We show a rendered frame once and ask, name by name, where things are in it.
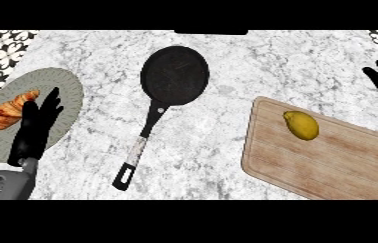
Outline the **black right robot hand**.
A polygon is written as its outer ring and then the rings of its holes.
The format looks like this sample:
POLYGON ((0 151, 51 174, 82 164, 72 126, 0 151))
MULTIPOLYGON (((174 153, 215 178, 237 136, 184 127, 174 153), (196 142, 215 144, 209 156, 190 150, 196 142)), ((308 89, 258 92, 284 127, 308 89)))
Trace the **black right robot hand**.
POLYGON ((369 77, 374 87, 378 88, 378 71, 371 69, 370 67, 363 67, 361 71, 364 75, 369 77))

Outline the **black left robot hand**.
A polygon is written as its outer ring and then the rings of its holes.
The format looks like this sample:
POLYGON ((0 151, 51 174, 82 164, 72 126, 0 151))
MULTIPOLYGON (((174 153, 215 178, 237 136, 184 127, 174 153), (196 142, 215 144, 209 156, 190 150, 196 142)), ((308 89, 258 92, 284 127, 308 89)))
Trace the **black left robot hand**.
POLYGON ((20 128, 17 130, 7 164, 20 167, 20 160, 39 159, 44 153, 50 128, 63 110, 58 105, 58 88, 50 91, 41 106, 33 101, 26 101, 22 108, 20 128))

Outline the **yellow lemon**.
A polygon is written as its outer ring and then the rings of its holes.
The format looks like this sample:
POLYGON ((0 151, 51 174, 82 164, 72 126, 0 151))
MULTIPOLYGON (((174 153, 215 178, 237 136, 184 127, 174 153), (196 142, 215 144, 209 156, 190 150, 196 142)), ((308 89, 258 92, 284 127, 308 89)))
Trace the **yellow lemon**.
POLYGON ((318 124, 314 118, 301 111, 286 111, 283 113, 290 133, 305 141, 312 140, 318 135, 318 124))

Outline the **wooden cutting board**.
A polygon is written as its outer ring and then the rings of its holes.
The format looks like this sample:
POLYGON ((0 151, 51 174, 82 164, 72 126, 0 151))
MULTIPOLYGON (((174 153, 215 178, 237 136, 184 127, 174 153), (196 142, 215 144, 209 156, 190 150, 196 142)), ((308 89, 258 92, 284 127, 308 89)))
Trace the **wooden cutting board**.
POLYGON ((252 102, 242 170, 309 199, 378 199, 378 131, 318 113, 318 136, 304 141, 283 113, 298 108, 267 97, 252 102))

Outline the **black frying pan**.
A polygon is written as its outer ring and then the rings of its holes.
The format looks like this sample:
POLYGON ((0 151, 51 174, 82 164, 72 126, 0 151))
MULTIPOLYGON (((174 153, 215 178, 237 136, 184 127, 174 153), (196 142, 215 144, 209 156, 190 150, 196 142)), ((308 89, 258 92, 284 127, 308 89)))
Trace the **black frying pan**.
POLYGON ((209 70, 202 55, 188 47, 168 46, 147 58, 140 84, 150 98, 146 122, 112 186, 125 191, 137 168, 151 128, 171 106, 191 102, 208 85, 209 70))

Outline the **golden croissant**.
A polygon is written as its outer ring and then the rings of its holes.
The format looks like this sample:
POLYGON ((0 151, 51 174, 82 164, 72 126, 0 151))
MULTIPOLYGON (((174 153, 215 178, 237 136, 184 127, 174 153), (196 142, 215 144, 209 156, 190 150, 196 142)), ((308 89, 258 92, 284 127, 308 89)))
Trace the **golden croissant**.
POLYGON ((38 96, 39 91, 30 90, 0 104, 0 130, 7 129, 20 120, 23 104, 33 101, 38 96))

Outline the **grey round plate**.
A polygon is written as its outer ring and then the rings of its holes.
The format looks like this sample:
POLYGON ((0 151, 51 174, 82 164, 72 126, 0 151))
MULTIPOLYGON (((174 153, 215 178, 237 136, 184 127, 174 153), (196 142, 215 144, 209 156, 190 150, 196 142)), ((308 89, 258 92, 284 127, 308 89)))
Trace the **grey round plate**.
MULTIPOLYGON (((0 89, 0 104, 10 101, 19 94, 38 90, 39 96, 33 100, 36 105, 53 90, 58 88, 58 105, 63 107, 50 128, 45 148, 50 148, 64 136, 78 118, 82 106, 82 85, 75 74, 61 68, 42 68, 27 72, 0 89)), ((7 163, 14 135, 20 127, 20 120, 4 130, 0 130, 0 163, 7 163)))

